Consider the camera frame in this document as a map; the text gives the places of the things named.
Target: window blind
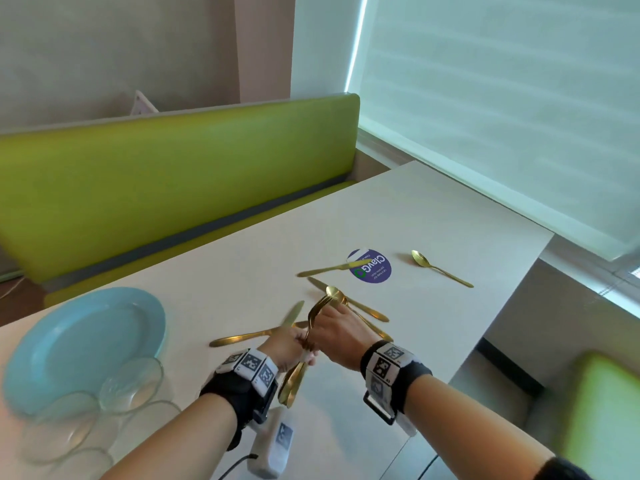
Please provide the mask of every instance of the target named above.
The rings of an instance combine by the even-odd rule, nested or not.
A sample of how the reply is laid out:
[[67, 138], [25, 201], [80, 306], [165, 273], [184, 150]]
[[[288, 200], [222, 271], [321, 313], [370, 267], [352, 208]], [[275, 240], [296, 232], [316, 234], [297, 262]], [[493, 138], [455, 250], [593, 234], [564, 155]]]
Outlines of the window blind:
[[365, 0], [360, 127], [612, 260], [640, 247], [640, 0]]

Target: hand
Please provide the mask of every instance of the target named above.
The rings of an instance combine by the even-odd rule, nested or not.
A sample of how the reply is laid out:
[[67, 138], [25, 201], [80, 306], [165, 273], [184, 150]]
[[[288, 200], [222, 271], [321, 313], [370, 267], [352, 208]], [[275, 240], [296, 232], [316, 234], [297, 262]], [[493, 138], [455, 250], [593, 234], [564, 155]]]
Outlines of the hand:
[[306, 336], [306, 328], [280, 327], [276, 333], [258, 347], [258, 350], [271, 357], [281, 372], [292, 369], [302, 361], [313, 365], [316, 363], [317, 351], [310, 353], [303, 348]]
[[350, 309], [340, 304], [325, 306], [316, 316], [308, 341], [333, 362], [354, 371], [360, 370], [360, 359], [380, 337]]

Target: wristband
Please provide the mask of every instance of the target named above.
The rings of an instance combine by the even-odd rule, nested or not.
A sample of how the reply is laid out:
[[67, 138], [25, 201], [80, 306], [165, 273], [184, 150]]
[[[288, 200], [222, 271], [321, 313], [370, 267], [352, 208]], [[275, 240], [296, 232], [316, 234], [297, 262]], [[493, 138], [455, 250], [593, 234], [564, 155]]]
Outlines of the wristband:
[[200, 391], [200, 395], [223, 397], [236, 412], [236, 434], [228, 451], [240, 443], [242, 430], [252, 419], [258, 424], [266, 421], [278, 387], [277, 373], [278, 368], [268, 355], [260, 350], [245, 349], [229, 355]]
[[405, 431], [415, 431], [412, 427], [405, 428], [408, 423], [404, 418], [406, 393], [414, 380], [431, 371], [411, 352], [386, 340], [376, 342], [364, 353], [360, 371], [367, 385], [364, 402], [386, 423], [393, 424], [396, 418], [402, 419]]

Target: purple sticker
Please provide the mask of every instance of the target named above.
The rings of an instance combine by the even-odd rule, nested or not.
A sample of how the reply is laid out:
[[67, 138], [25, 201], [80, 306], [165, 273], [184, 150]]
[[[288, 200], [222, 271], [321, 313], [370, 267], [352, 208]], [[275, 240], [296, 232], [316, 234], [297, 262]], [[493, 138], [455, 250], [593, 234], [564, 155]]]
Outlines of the purple sticker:
[[349, 254], [347, 261], [353, 262], [361, 259], [372, 259], [372, 261], [364, 266], [351, 269], [351, 273], [357, 279], [367, 283], [382, 283], [391, 276], [391, 263], [379, 252], [373, 249], [356, 249]]

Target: green seat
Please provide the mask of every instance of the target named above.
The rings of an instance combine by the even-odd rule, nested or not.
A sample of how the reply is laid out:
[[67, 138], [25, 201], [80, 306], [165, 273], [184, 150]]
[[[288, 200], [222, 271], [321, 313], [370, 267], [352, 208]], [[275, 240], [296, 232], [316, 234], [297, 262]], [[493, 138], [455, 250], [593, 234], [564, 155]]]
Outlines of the green seat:
[[62, 290], [49, 293], [45, 297], [45, 306], [53, 306], [53, 305], [56, 305], [57, 303], [62, 303], [63, 301], [66, 301], [68, 299], [75, 298], [76, 296], [81, 295], [82, 293], [86, 293], [88, 291], [94, 290], [100, 286], [106, 285], [110, 282], [114, 282], [130, 274], [137, 273], [138, 271], [148, 268], [149, 266], [153, 266], [162, 261], [166, 261], [167, 259], [176, 257], [192, 249], [196, 249], [196, 248], [199, 248], [200, 246], [204, 246], [205, 244], [208, 244], [217, 239], [220, 239], [221, 237], [224, 237], [229, 234], [233, 234], [234, 232], [245, 229], [254, 224], [258, 224], [258, 222], [265, 221], [267, 219], [270, 219], [271, 217], [275, 217], [288, 210], [295, 209], [296, 207], [299, 207], [308, 202], [314, 201], [320, 197], [324, 197], [325, 195], [329, 195], [333, 192], [337, 192], [338, 190], [347, 188], [348, 186], [353, 185], [354, 183], [356, 182], [349, 181], [349, 182], [343, 182], [341, 184], [333, 185], [327, 189], [321, 190], [319, 192], [315, 192], [306, 197], [296, 199], [292, 202], [279, 205], [274, 209], [261, 212], [260, 214], [249, 217], [242, 221], [222, 227], [213, 232], [206, 233], [204, 235], [197, 237], [196, 239], [192, 239], [188, 242], [178, 244], [177, 246], [152, 254], [151, 256], [137, 259], [133, 262], [125, 264], [124, 266], [111, 269], [105, 273], [97, 274], [96, 276], [92, 276], [87, 280], [81, 281], [79, 283], [71, 285]]
[[[353, 166], [359, 108], [356, 95], [337, 95], [1, 136], [0, 245], [28, 277], [46, 283], [257, 205], [328, 187]], [[168, 251], [77, 289], [151, 266], [163, 253], [171, 257]]]
[[591, 352], [534, 405], [527, 430], [599, 479], [640, 472], [640, 378]]

